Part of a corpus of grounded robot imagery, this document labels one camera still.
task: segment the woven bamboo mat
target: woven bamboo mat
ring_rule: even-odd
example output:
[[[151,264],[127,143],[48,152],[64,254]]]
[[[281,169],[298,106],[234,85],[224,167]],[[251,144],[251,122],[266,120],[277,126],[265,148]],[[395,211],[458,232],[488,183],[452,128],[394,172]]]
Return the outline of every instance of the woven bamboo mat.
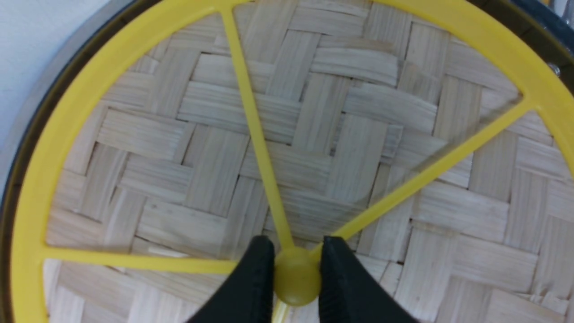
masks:
[[[311,248],[521,95],[476,50],[363,0],[261,0],[236,20],[296,243]],[[48,243],[239,259],[276,240],[221,18],[141,57],[72,147]],[[574,184],[527,114],[349,240],[421,322],[564,322]],[[52,322],[181,322],[225,279],[49,260]],[[316,322],[317,303],[290,322]]]

